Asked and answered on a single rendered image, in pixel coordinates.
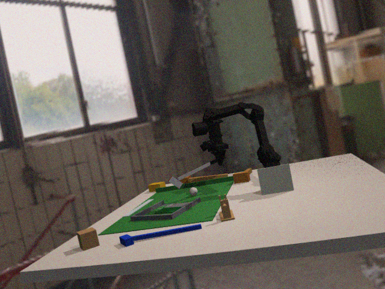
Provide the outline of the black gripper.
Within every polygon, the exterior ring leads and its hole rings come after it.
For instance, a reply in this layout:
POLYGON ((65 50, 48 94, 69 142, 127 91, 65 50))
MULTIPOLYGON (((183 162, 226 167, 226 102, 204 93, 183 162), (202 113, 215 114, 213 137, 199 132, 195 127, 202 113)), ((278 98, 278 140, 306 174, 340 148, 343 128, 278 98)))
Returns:
POLYGON ((220 132, 210 134, 209 139, 213 139, 215 146, 208 149, 208 152, 212 151, 211 153, 215 155, 216 159, 218 159, 219 166, 223 165, 224 155, 226 152, 225 149, 229 148, 227 143, 223 143, 221 136, 223 135, 220 132))

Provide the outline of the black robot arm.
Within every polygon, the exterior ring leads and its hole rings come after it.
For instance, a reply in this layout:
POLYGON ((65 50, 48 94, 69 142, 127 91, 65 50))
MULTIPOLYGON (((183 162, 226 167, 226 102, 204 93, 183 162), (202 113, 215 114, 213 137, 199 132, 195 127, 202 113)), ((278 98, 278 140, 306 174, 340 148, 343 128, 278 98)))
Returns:
MULTIPOLYGON (((232 116, 235 114, 242 114, 246 119, 251 120, 255 125, 257 137, 259 140, 259 149, 257 151, 258 160, 263 164, 264 168, 280 166, 281 156, 277 154, 273 147, 270 145, 268 136, 266 133, 266 128, 264 124, 264 109, 260 105, 244 102, 240 102, 235 105, 231 105, 224 108, 208 108, 205 110, 203 115, 203 121, 192 123, 192 133, 194 136, 206 135, 209 131, 209 134, 221 132, 220 123, 224 117, 232 116), (251 108, 251 114, 247 113, 245 109, 251 108)), ((200 145, 203 151, 206 151, 210 147, 214 147, 213 139, 209 141, 204 141, 200 145)))

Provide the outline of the yellow rectangular block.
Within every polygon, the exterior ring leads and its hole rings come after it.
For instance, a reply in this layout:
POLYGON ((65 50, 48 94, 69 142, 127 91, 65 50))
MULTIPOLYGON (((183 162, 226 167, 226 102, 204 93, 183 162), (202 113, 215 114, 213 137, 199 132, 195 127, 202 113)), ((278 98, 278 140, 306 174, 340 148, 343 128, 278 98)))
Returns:
POLYGON ((156 188, 161 188, 161 187, 165 187, 165 182, 156 182, 148 185, 149 192, 155 192, 156 188))

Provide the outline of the white golf ball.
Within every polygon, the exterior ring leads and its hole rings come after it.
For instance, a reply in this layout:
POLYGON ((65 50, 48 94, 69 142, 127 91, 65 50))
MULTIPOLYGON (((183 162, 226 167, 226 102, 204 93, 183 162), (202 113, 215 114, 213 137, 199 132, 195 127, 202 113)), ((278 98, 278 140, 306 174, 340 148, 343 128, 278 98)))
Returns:
POLYGON ((197 189, 195 188, 195 187, 192 187, 192 188, 190 188, 190 190, 189 190, 189 193, 192 195, 192 196, 195 196, 196 194, 197 194, 197 189))

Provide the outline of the green mat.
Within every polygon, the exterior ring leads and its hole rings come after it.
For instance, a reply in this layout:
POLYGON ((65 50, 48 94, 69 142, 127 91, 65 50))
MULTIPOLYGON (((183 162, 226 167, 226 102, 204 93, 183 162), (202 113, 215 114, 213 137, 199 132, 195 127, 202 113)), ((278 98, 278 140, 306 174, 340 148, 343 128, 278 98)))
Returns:
POLYGON ((130 216, 122 217, 98 235, 117 234, 122 232, 140 231, 144 229, 161 228, 190 223, 211 222, 213 221, 221 206, 219 195, 221 196, 221 200, 224 200, 224 195, 228 194, 233 183, 234 181, 227 181, 216 184, 196 186, 195 188, 198 192, 195 196, 192 196, 189 193, 189 190, 192 187, 155 193, 143 203, 150 199, 154 200, 140 208, 138 211, 135 211, 130 216), (164 205, 179 204, 192 202, 198 197, 200 197, 201 199, 200 203, 185 211, 181 215, 177 216, 173 220, 131 220, 131 216, 133 216, 134 214, 141 212, 162 200, 164 201, 164 205))

